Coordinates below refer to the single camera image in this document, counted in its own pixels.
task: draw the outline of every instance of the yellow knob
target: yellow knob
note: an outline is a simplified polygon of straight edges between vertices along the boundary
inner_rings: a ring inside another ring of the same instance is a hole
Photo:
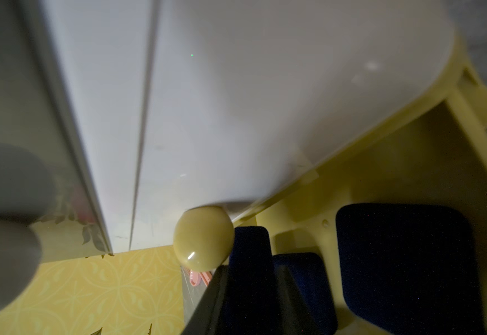
[[[205,206],[184,212],[177,222],[173,248],[180,263],[197,272],[217,268],[230,255],[234,227],[221,207]]]

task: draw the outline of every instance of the floral pattern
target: floral pattern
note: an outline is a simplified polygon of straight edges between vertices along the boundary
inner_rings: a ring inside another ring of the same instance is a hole
[[[81,185],[66,183],[59,178],[56,178],[56,185],[59,192],[53,208],[37,222],[51,221],[55,224],[61,224],[66,220],[77,222],[83,226],[83,245],[93,241],[93,245],[98,251],[105,252],[106,244],[102,231],[100,231],[100,226],[97,224],[97,219]]]
[[[184,328],[173,247],[41,264],[0,335],[171,335]]]

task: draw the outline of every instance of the navy blue seat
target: navy blue seat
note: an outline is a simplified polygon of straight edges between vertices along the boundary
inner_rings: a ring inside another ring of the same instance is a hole
[[[484,333],[472,231],[453,209],[354,204],[336,217],[344,298],[396,335]]]
[[[276,271],[286,266],[308,307],[309,313],[323,335],[333,335],[338,321],[322,259],[313,252],[285,253],[274,256]]]

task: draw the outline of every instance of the yellow wallpaper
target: yellow wallpaper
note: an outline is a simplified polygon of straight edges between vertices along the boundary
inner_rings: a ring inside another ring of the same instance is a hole
[[[0,312],[0,335],[171,335],[183,328],[172,246],[41,264]]]

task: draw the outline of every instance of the pink object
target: pink object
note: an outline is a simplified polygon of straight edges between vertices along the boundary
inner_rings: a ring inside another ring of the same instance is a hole
[[[197,286],[201,283],[201,274],[199,272],[190,271],[189,272],[189,283],[192,286]]]
[[[212,280],[212,274],[210,272],[195,272],[188,269],[186,269],[186,272],[189,272],[189,283],[194,287],[201,283],[201,279],[206,286],[208,286]]]
[[[210,284],[210,280],[212,280],[212,274],[210,272],[201,272],[200,275],[205,285],[208,286],[208,284]]]

